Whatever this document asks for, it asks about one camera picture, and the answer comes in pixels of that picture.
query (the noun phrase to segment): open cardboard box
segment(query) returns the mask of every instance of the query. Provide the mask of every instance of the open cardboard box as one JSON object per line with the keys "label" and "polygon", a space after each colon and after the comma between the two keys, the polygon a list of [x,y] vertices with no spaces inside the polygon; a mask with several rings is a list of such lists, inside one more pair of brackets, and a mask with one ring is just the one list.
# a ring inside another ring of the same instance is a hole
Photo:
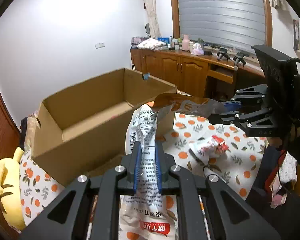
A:
{"label": "open cardboard box", "polygon": [[[65,88],[40,103],[32,150],[33,160],[66,186],[79,175],[99,174],[124,155],[125,134],[133,112],[161,93],[177,87],[142,73],[119,69]],[[157,135],[173,127],[168,114]]]}

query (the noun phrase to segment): cabinet door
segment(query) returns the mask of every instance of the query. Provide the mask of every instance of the cabinet door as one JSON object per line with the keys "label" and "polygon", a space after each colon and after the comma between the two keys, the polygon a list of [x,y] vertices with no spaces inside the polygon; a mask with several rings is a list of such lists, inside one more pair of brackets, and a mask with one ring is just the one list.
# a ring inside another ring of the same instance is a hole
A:
{"label": "cabinet door", "polygon": [[204,97],[207,79],[208,63],[187,58],[181,58],[180,90],[192,96]]}
{"label": "cabinet door", "polygon": [[143,50],[143,69],[146,69],[150,75],[155,76],[157,78],[162,78],[163,71],[160,64],[160,54],[151,51],[151,50]]}
{"label": "cabinet door", "polygon": [[161,55],[163,79],[172,84],[180,85],[180,58],[170,55]]}
{"label": "cabinet door", "polygon": [[134,64],[135,70],[142,72],[142,50],[141,49],[130,49],[131,62]]}

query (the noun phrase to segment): light switch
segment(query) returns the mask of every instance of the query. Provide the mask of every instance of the light switch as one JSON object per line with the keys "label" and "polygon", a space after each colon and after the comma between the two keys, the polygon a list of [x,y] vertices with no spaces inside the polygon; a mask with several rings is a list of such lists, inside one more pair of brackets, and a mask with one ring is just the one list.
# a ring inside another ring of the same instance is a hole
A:
{"label": "light switch", "polygon": [[99,48],[102,48],[105,46],[105,43],[104,42],[100,42],[100,43],[96,43],[94,44],[96,46],[96,49],[99,49]]}

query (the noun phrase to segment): pink bottle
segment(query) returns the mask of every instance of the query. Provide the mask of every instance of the pink bottle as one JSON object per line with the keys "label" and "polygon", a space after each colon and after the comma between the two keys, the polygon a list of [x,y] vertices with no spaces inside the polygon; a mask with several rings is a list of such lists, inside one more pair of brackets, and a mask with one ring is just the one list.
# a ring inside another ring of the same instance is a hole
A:
{"label": "pink bottle", "polygon": [[189,35],[183,35],[182,50],[189,51]]}

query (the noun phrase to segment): bed sheet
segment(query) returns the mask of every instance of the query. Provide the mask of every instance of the bed sheet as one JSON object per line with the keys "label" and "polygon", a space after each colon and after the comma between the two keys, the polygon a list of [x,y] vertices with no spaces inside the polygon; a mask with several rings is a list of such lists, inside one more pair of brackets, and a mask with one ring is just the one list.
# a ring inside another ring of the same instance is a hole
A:
{"label": "bed sheet", "polygon": [[[31,159],[31,135],[35,118],[28,120],[25,153],[20,162],[20,198],[28,225],[64,189]],[[258,174],[266,138],[248,138],[233,125],[212,125],[204,117],[175,114],[173,129],[157,138],[176,164],[203,176],[203,166],[189,153],[189,143],[217,135],[229,150],[220,158],[210,158],[207,168],[218,174],[243,199],[248,196]]]}

